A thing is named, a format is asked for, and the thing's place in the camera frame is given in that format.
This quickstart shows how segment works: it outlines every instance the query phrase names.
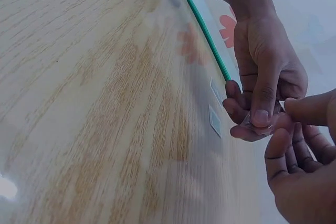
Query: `green edge trim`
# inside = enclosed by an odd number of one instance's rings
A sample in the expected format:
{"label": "green edge trim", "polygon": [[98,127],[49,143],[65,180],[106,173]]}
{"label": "green edge trim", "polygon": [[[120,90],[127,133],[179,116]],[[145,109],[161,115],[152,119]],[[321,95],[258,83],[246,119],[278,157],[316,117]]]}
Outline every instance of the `green edge trim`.
{"label": "green edge trim", "polygon": [[215,59],[216,59],[216,61],[218,63],[218,66],[220,68],[220,71],[222,72],[222,75],[223,75],[224,79],[226,81],[231,80],[231,77],[230,77],[230,75],[229,75],[229,73],[228,73],[228,71],[227,71],[227,69],[226,69],[226,67],[225,67],[225,65],[224,65],[224,63],[223,63],[223,61],[222,61],[219,53],[218,53],[218,50],[217,50],[217,48],[215,46],[215,43],[213,42],[212,37],[211,37],[211,35],[209,33],[209,30],[206,27],[206,25],[204,23],[204,20],[203,20],[202,16],[200,15],[200,13],[199,13],[199,11],[198,11],[195,3],[193,2],[193,0],[187,0],[187,2],[188,2],[191,10],[193,11],[193,13],[194,13],[194,15],[196,17],[197,22],[198,22],[199,26],[201,27],[206,40],[208,41],[210,49],[211,49],[212,53],[215,56]]}

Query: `hand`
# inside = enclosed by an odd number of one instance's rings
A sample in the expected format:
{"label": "hand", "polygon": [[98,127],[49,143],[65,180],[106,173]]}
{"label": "hand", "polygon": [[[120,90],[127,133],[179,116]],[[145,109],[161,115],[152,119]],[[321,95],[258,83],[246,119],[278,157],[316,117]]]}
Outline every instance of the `hand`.
{"label": "hand", "polygon": [[[223,106],[229,113],[236,112],[235,106],[251,110],[253,125],[265,127],[271,121],[276,100],[305,96],[307,74],[288,40],[272,0],[227,1],[237,18],[234,44],[243,94],[240,100],[234,101],[232,95],[238,91],[235,84],[228,83],[228,99]],[[231,113],[237,124],[244,119],[242,115]],[[239,128],[232,134],[246,138]]]}
{"label": "hand", "polygon": [[301,129],[297,123],[293,130],[289,116],[283,116],[277,127],[281,129],[265,151],[268,184],[277,208],[290,223],[336,223],[336,147],[318,127],[309,126],[328,126],[335,143],[336,90],[300,101],[287,100],[285,109],[303,126]]}

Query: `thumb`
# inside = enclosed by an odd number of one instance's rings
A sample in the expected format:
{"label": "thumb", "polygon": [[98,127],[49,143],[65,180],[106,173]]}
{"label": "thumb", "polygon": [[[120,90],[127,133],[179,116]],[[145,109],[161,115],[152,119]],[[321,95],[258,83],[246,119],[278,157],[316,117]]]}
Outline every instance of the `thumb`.
{"label": "thumb", "polygon": [[327,110],[332,95],[332,92],[328,92],[306,97],[302,100],[288,98],[285,101],[286,113],[296,122],[327,126]]}
{"label": "thumb", "polygon": [[336,140],[336,89],[302,100],[287,99],[285,110],[296,122],[328,126],[331,137]]}
{"label": "thumb", "polygon": [[280,71],[269,65],[258,69],[258,78],[253,90],[251,120],[256,127],[267,127],[273,116]]}

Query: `flower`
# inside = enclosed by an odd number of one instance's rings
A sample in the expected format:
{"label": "flower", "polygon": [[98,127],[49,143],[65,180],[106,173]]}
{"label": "flower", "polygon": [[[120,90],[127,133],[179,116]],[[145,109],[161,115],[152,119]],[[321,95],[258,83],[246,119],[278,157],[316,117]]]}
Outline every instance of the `flower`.
{"label": "flower", "polygon": [[206,49],[201,48],[198,38],[198,33],[195,26],[191,23],[188,23],[188,31],[179,31],[177,33],[177,40],[182,43],[179,48],[179,53],[186,57],[188,64],[197,62],[199,65],[206,65],[211,59],[211,55],[206,51]]}
{"label": "flower", "polygon": [[[232,8],[230,7],[230,11],[234,18],[236,18]],[[234,31],[237,24],[237,21],[230,16],[222,15],[219,18],[219,22],[225,27],[224,29],[219,30],[220,35],[222,36],[225,45],[227,48],[234,46]]]}

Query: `finger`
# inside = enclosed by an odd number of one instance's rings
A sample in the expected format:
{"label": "finger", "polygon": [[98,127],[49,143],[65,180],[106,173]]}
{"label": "finger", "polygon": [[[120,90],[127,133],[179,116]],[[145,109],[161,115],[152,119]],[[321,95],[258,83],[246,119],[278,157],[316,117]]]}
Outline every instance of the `finger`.
{"label": "finger", "polygon": [[236,81],[227,81],[225,84],[225,90],[228,98],[236,100],[239,106],[243,109],[246,107],[244,96],[241,93],[240,87]]}
{"label": "finger", "polygon": [[265,135],[258,135],[255,131],[242,127],[240,125],[234,126],[230,130],[231,136],[235,138],[240,138],[247,142],[255,142],[265,137]]}
{"label": "finger", "polygon": [[230,116],[231,120],[236,124],[241,124],[248,113],[248,111],[243,110],[233,98],[225,99],[223,101],[223,107]]}
{"label": "finger", "polygon": [[311,156],[302,134],[301,123],[295,124],[292,146],[298,162],[298,166],[306,173],[313,173],[319,169],[322,164],[316,162]]}
{"label": "finger", "polygon": [[317,126],[304,126],[303,135],[318,162],[328,165],[335,159],[336,147],[328,142]]}
{"label": "finger", "polygon": [[332,92],[328,92],[302,100],[287,99],[285,110],[296,122],[327,126],[327,109],[332,95]]}
{"label": "finger", "polygon": [[280,71],[271,67],[259,69],[258,79],[253,91],[251,115],[256,127],[265,127],[273,116]]}
{"label": "finger", "polygon": [[245,101],[245,106],[243,107],[243,109],[244,110],[251,110],[252,92],[243,91],[243,97],[244,97],[244,101]]}
{"label": "finger", "polygon": [[[290,139],[293,138],[294,124],[289,115],[287,114],[280,115],[275,125],[275,129],[285,129],[289,133]],[[300,169],[298,166],[298,162],[295,157],[295,152],[292,145],[289,145],[285,154],[285,158],[286,158],[287,170],[290,174],[303,172],[303,170]]]}
{"label": "finger", "polygon": [[298,162],[295,157],[295,152],[293,149],[293,146],[290,145],[285,153],[285,158],[286,158],[286,165],[287,165],[287,170],[288,173],[302,173],[303,170],[299,168]]}
{"label": "finger", "polygon": [[276,190],[279,182],[289,175],[285,153],[291,144],[289,133],[278,129],[271,137],[265,150],[267,181],[271,190]]}

